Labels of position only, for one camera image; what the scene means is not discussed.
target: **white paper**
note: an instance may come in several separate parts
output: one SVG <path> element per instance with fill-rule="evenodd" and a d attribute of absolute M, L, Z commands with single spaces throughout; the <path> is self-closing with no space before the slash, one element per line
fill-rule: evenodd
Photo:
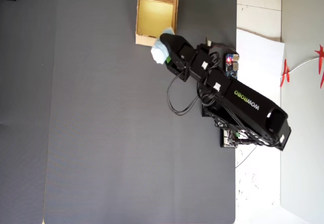
<path fill-rule="evenodd" d="M 284 43 L 237 29 L 238 80 L 280 105 Z"/>

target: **white cable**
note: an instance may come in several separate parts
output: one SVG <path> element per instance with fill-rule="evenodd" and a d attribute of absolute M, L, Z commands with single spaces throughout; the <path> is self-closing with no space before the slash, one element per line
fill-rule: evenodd
<path fill-rule="evenodd" d="M 306 63 L 308 63 L 308 62 L 310 62 L 310 61 L 313 61 L 313 60 L 315 60 L 315 59 L 319 59 L 319 57 L 309 59 L 309 60 L 307 60 L 306 62 L 303 62 L 303 63 L 299 64 L 296 68 L 294 68 L 293 70 L 289 71 L 289 74 L 291 74 L 291 73 L 294 72 L 296 69 L 298 69 L 298 68 L 300 68 L 301 66 L 303 66 L 304 64 L 306 64 Z"/>

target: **red decoration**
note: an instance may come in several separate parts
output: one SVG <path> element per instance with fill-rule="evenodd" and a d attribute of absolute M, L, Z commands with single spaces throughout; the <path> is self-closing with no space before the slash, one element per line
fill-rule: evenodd
<path fill-rule="evenodd" d="M 319 51 L 316 51 L 316 53 L 319 54 L 318 74 L 320 74 L 321 69 L 322 69 L 323 58 L 324 58 L 324 51 L 323 51 L 323 47 L 321 45 L 319 45 Z"/>
<path fill-rule="evenodd" d="M 287 74 L 287 82 L 289 82 L 290 81 L 289 67 L 287 66 L 287 60 L 285 59 L 285 64 L 284 64 L 284 67 L 283 67 L 282 80 L 281 80 L 280 87 L 282 87 L 282 85 L 284 84 L 286 74 Z"/>

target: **dark gray surface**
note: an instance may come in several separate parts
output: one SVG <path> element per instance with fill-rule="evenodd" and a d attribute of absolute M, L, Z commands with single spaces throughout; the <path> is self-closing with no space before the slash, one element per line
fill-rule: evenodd
<path fill-rule="evenodd" d="M 0 223 L 42 222 L 48 142 L 47 224 L 234 222 L 234 150 L 198 104 L 170 112 L 135 19 L 136 0 L 0 1 Z M 180 0 L 178 33 L 235 46 L 236 0 Z"/>
<path fill-rule="evenodd" d="M 0 223 L 42 223 L 56 0 L 0 0 Z"/>
<path fill-rule="evenodd" d="M 324 45 L 324 0 L 282 0 L 282 41 L 290 70 L 317 57 Z M 318 59 L 290 75 L 281 106 L 292 133 L 281 153 L 281 206 L 308 223 L 324 223 L 324 88 Z"/>
<path fill-rule="evenodd" d="M 234 150 L 135 45 L 136 0 L 58 0 L 47 223 L 233 223 Z M 178 33 L 235 45 L 236 0 L 180 0 Z M 175 106 L 195 97 L 176 82 Z"/>

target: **white wall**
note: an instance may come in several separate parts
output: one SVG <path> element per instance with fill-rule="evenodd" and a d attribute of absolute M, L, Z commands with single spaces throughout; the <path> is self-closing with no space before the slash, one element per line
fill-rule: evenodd
<path fill-rule="evenodd" d="M 324 45 L 324 0 L 282 0 L 282 41 L 292 70 Z M 324 88 L 318 60 L 291 73 L 281 90 L 290 140 L 281 154 L 281 205 L 308 223 L 324 223 Z"/>

